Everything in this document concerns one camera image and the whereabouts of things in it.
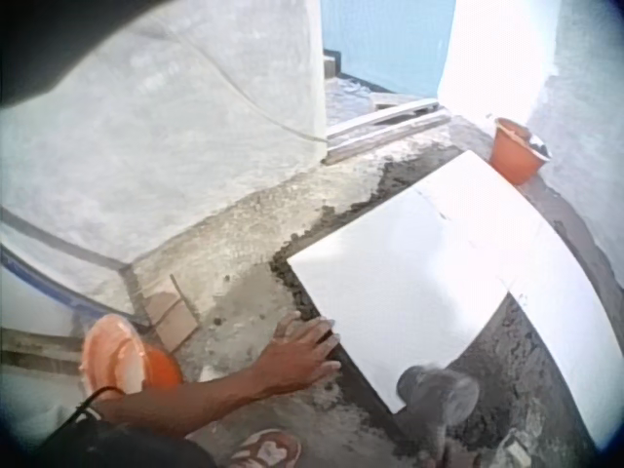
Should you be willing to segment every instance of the cement floor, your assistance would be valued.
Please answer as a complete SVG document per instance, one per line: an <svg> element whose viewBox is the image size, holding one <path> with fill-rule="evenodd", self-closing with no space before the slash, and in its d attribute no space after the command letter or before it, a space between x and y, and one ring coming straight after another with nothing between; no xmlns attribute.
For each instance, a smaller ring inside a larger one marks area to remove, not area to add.
<svg viewBox="0 0 624 468"><path fill-rule="evenodd" d="M305 305L271 270L277 252L305 247L316 237L306 231L332 232L350 214L381 203L467 149L486 158L491 138L454 118L246 197L138 261L134 273L144 289L173 273L201 321L175 353L185 377L228 374L250 364L279 318ZM539 177L522 191L579 258L624 347L622 291L585 224ZM515 430L527 440L534 466L584 466L592 456L561 376L513 302L501 306L457 365L486 390L475 414L452 432L464 445L488 459ZM414 466L392 434L343 392L344 384L339 379L241 409L193 439L223 462L253 431L282 427L302 440L303 468Z"/></svg>

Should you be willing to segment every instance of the orange bucket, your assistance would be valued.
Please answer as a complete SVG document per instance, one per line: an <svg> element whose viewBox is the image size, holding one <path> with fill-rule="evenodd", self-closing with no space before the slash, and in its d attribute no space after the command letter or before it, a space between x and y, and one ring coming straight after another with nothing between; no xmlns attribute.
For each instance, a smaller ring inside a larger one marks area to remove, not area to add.
<svg viewBox="0 0 624 468"><path fill-rule="evenodd" d="M80 369L88 395L105 386L130 394L182 382L176 361L143 343L131 323L114 314L99 319L87 333ZM107 392L102 398L116 396Z"/></svg>
<svg viewBox="0 0 624 468"><path fill-rule="evenodd" d="M550 161L546 146L524 127L509 119L496 119L496 137L489 163L514 185L522 185Z"/></svg>

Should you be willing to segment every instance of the large white tile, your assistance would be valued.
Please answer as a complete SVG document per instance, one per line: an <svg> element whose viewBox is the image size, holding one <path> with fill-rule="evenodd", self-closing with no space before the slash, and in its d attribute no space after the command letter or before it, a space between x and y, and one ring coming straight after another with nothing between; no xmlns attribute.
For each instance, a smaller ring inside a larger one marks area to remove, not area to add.
<svg viewBox="0 0 624 468"><path fill-rule="evenodd" d="M294 255L319 311L392 411L401 373L446 366L477 336L506 288L479 252L413 188Z"/></svg>
<svg viewBox="0 0 624 468"><path fill-rule="evenodd" d="M415 189L453 222L509 287L544 223L525 197L488 163L466 151Z"/></svg>
<svg viewBox="0 0 624 468"><path fill-rule="evenodd" d="M624 421L624 358L582 268L544 226L512 285L512 295L557 363L597 447Z"/></svg>

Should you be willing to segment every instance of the blue wall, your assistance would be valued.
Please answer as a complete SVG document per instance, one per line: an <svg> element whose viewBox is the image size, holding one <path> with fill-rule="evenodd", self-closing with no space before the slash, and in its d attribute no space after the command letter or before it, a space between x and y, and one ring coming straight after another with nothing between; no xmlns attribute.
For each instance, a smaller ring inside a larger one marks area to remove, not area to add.
<svg viewBox="0 0 624 468"><path fill-rule="evenodd" d="M435 97L455 0L321 0L323 47L343 73L396 93Z"/></svg>

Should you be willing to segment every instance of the sandal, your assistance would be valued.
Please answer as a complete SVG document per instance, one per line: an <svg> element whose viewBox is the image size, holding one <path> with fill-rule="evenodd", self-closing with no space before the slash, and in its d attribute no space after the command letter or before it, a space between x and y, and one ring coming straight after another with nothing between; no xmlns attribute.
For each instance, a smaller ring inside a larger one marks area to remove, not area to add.
<svg viewBox="0 0 624 468"><path fill-rule="evenodd" d="M229 468L294 468L301 443L278 429L256 432L232 455Z"/></svg>

